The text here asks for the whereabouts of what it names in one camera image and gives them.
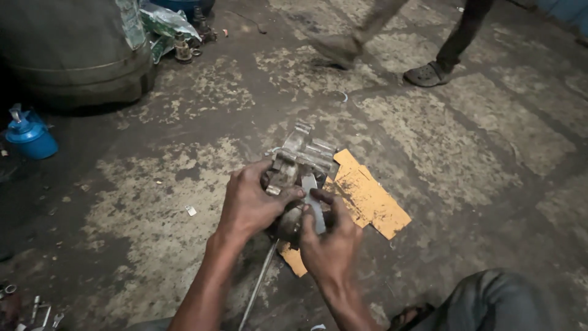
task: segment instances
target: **forearm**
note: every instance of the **forearm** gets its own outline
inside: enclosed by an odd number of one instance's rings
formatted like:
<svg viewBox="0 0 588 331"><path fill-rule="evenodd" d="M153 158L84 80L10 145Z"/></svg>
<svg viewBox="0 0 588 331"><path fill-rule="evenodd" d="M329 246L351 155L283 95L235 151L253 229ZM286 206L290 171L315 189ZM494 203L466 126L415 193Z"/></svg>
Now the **forearm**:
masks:
<svg viewBox="0 0 588 331"><path fill-rule="evenodd" d="M218 232L208 239L200 269L168 331L219 330L231 271L244 244Z"/></svg>
<svg viewBox="0 0 588 331"><path fill-rule="evenodd" d="M320 292L341 331L382 331L353 282L320 284Z"/></svg>

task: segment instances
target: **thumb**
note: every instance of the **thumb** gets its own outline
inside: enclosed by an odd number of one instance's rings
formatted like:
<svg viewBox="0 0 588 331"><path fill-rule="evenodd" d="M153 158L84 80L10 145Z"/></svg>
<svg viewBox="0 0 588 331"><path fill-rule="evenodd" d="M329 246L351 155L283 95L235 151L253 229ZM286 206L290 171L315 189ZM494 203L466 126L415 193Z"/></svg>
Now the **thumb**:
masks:
<svg viewBox="0 0 588 331"><path fill-rule="evenodd" d="M319 243L319 236L315 231L315 211L309 204L302 208L302 234L300 235L301 247L305 245L316 245Z"/></svg>
<svg viewBox="0 0 588 331"><path fill-rule="evenodd" d="M292 186L284 188L280 194L278 194L276 200L280 204L281 209L284 209L289 203L298 199L302 199L305 195L306 193L304 192L303 188L300 186Z"/></svg>

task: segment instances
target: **foot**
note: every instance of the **foot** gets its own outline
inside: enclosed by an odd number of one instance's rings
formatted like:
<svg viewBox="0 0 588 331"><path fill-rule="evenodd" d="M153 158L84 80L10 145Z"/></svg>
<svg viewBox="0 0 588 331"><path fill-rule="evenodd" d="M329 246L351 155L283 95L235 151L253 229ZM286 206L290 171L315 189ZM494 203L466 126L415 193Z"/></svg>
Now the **foot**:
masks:
<svg viewBox="0 0 588 331"><path fill-rule="evenodd" d="M434 311L435 307L429 303L406 307L400 314L394 316L388 330L408 331L429 317Z"/></svg>
<svg viewBox="0 0 588 331"><path fill-rule="evenodd" d="M447 84L451 70L444 70L436 61L429 62L422 67L410 69L404 74L404 79L420 87L433 87Z"/></svg>
<svg viewBox="0 0 588 331"><path fill-rule="evenodd" d="M316 37L310 40L319 53L345 69L353 68L353 62L362 51L362 45L351 35Z"/></svg>

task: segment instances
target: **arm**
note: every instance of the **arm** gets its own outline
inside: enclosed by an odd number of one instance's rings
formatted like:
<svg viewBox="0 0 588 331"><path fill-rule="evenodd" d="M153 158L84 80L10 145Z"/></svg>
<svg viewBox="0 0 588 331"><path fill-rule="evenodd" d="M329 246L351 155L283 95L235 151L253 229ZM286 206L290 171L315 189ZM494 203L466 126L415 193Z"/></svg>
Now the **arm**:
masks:
<svg viewBox="0 0 588 331"><path fill-rule="evenodd" d="M304 197L299 187L277 197L265 194L260 179L271 164L260 161L231 174L218 228L206 242L200 269L168 331L219 330L231 272L245 243L270 226L288 203Z"/></svg>
<svg viewBox="0 0 588 331"><path fill-rule="evenodd" d="M330 233L317 236L315 217L310 206L304 207L300 254L314 278L337 326L343 331L381 331L363 304L355 279L356 252L362 241L362 229L353 222L341 197L323 190L310 193L331 206L335 225Z"/></svg>

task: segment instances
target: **person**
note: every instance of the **person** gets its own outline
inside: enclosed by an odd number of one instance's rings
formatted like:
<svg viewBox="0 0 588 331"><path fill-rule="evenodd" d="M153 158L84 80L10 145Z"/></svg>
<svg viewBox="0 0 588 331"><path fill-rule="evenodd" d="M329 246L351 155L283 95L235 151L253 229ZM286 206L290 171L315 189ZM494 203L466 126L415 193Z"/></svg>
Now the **person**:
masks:
<svg viewBox="0 0 588 331"><path fill-rule="evenodd" d="M138 323L129 331L219 330L230 274L245 243L269 227L288 203L305 196L300 187L284 190L277 197L266 195L260 179L271 163L260 161L231 174L218 228L208 239L200 269L175 316ZM362 228L353 222L341 197L317 189L310 193L330 205L335 223L318 236L313 210L304 206L299 247L308 273L340 330L382 331L362 301L355 275ZM414 331L550 331L549 316L540 292L532 284L518 274L491 269L463 279L437 309L429 304L405 309L394 318L392 327Z"/></svg>
<svg viewBox="0 0 588 331"><path fill-rule="evenodd" d="M370 41L398 13L408 0L376 0L363 24L348 35L315 37L310 40L319 53L330 58L344 69L351 69L353 62ZM419 68L404 73L404 79L420 87L433 87L449 82L459 57L472 42L482 26L494 0L466 0L461 20L445 41L437 58Z"/></svg>

